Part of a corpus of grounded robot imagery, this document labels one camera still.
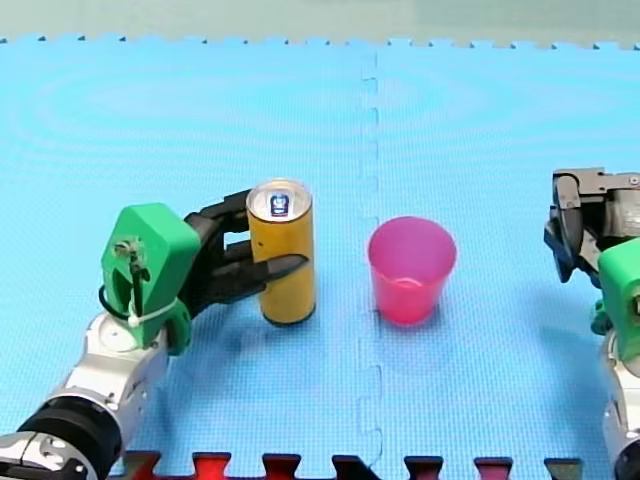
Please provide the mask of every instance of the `can lid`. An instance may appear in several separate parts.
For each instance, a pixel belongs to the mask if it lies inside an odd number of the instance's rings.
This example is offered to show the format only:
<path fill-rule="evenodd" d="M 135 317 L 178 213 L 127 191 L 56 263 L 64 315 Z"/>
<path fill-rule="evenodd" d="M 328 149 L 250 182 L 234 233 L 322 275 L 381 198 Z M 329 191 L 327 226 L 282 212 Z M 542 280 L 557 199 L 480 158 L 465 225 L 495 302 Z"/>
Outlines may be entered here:
<path fill-rule="evenodd" d="M 311 207 L 311 194 L 286 178 L 270 180 L 249 192 L 247 209 L 265 222 L 286 223 L 300 218 Z"/>

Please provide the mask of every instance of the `yellow can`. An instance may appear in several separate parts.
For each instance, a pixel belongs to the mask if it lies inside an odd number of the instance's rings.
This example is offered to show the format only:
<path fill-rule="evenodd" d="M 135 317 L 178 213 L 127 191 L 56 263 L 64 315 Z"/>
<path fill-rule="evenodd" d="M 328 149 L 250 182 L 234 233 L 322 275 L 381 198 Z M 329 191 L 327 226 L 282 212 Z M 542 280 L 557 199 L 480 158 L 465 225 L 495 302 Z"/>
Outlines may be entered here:
<path fill-rule="evenodd" d="M 276 325 L 306 320 L 316 306 L 311 194 L 298 182 L 274 179 L 249 192 L 247 212 L 255 262 L 296 253 L 309 259 L 259 294 L 262 314 Z"/>

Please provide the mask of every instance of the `pink cup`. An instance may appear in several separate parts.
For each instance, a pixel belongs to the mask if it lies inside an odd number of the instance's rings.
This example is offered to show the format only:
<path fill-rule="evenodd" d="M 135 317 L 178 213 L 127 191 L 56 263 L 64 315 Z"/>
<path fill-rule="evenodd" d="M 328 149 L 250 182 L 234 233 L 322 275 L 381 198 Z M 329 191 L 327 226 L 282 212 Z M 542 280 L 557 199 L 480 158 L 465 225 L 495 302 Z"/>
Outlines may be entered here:
<path fill-rule="evenodd" d="M 398 217 L 369 241 L 369 263 L 378 310 L 397 325 L 431 315 L 456 262 L 456 245 L 435 222 Z"/>

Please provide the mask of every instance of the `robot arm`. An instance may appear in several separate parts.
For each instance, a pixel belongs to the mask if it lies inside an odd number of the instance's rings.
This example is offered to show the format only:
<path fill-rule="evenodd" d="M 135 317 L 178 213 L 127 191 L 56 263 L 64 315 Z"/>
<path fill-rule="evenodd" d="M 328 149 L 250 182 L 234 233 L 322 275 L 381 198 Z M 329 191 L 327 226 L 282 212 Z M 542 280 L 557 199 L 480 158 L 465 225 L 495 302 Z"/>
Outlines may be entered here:
<path fill-rule="evenodd" d="M 640 478 L 640 174 L 558 170 L 545 226 L 558 276 L 585 272 L 602 290 L 592 330 L 605 335 L 604 438 L 616 480 Z"/>
<path fill-rule="evenodd" d="M 191 321 L 214 303 L 264 290 L 308 259 L 254 263 L 246 195 L 189 214 L 161 204 L 125 208 L 102 258 L 105 311 L 66 380 L 16 433 L 0 436 L 0 480 L 104 480 L 136 433 L 169 357 L 189 345 Z"/>

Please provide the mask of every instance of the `white cable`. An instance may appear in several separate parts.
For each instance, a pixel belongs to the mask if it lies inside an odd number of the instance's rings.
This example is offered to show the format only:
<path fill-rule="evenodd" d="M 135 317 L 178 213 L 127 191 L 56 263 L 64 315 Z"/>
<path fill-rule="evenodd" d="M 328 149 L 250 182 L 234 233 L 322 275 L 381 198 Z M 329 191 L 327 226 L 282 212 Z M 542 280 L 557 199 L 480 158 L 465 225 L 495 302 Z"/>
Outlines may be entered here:
<path fill-rule="evenodd" d="M 131 301 L 129 302 L 129 317 L 127 318 L 127 323 L 129 324 L 129 326 L 131 328 L 136 328 L 141 323 L 148 322 L 149 320 L 153 320 L 154 318 L 162 315 L 163 313 L 168 312 L 169 310 L 171 310 L 173 308 L 173 306 L 176 304 L 177 301 L 178 301 L 178 299 L 174 298 L 173 301 L 171 303 L 169 303 L 168 305 L 165 305 L 164 307 L 159 308 L 155 312 L 147 313 L 146 315 L 143 315 L 143 316 L 139 317 L 134 312 L 133 295 L 132 295 L 131 296 Z"/>

